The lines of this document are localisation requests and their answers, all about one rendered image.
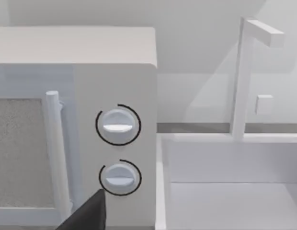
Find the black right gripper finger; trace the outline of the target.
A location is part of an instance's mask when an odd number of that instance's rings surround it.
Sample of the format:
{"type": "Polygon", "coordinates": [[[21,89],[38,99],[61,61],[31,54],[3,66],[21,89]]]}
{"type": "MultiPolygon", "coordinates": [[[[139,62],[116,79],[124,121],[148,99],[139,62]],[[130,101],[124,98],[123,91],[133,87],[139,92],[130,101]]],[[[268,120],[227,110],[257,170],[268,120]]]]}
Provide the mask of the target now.
{"type": "Polygon", "coordinates": [[[99,189],[55,230],[106,230],[105,190],[99,189]]]}

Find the white microwave knob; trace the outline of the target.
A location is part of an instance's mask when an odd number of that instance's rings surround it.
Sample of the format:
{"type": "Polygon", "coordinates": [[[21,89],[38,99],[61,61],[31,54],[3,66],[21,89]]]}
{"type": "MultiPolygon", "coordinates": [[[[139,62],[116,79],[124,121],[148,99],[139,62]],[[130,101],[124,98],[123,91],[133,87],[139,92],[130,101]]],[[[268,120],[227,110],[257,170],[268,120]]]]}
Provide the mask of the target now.
{"type": "Polygon", "coordinates": [[[105,169],[103,173],[105,187],[118,194],[132,191],[137,182],[136,172],[128,165],[118,163],[105,169]]]}
{"type": "Polygon", "coordinates": [[[113,109],[102,115],[99,128],[107,141],[122,144],[133,138],[136,121],[130,112],[113,109]]]}

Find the pale microwave door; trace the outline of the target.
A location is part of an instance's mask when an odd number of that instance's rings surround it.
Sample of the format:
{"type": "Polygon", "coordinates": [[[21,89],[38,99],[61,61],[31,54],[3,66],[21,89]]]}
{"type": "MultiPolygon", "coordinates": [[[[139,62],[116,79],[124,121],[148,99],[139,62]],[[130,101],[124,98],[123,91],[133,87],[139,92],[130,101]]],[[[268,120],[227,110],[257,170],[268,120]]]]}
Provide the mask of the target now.
{"type": "Polygon", "coordinates": [[[73,71],[61,65],[0,65],[0,226],[52,227],[56,208],[46,92],[64,106],[73,71]]]}

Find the pale microwave oven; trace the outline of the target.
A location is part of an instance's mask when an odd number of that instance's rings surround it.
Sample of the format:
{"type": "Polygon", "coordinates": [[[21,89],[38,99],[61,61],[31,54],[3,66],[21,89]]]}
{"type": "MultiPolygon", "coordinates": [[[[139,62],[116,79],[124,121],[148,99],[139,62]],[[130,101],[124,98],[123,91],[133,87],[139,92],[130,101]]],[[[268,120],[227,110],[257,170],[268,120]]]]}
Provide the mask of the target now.
{"type": "MultiPolygon", "coordinates": [[[[106,230],[155,230],[155,30],[115,26],[0,26],[0,65],[72,67],[70,96],[66,97],[61,111],[71,215],[97,190],[104,189],[106,230]],[[113,109],[130,112],[136,121],[133,138],[126,143],[109,142],[100,131],[102,115],[113,109]],[[118,163],[136,172],[136,185],[128,193],[113,193],[104,185],[105,169],[118,163]]],[[[59,225],[0,226],[0,230],[55,230],[59,225]]]]}

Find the white sink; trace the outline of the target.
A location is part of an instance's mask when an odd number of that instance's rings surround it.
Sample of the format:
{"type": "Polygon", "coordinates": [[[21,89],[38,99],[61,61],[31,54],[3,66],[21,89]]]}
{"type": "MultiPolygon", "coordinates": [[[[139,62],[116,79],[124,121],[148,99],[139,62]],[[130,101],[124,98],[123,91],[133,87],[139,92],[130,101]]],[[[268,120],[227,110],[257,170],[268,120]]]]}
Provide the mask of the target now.
{"type": "Polygon", "coordinates": [[[155,229],[297,230],[297,134],[158,134],[155,229]]]}

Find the tall white tap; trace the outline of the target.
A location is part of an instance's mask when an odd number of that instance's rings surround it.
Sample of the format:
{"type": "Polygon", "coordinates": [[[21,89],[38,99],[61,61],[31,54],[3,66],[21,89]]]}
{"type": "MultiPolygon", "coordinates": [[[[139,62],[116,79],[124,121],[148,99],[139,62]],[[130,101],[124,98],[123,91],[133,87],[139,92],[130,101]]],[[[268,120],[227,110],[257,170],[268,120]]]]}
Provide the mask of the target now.
{"type": "Polygon", "coordinates": [[[247,101],[251,82],[254,41],[270,48],[282,48],[285,33],[255,18],[241,18],[233,95],[230,133],[235,141],[243,140],[247,101]]]}

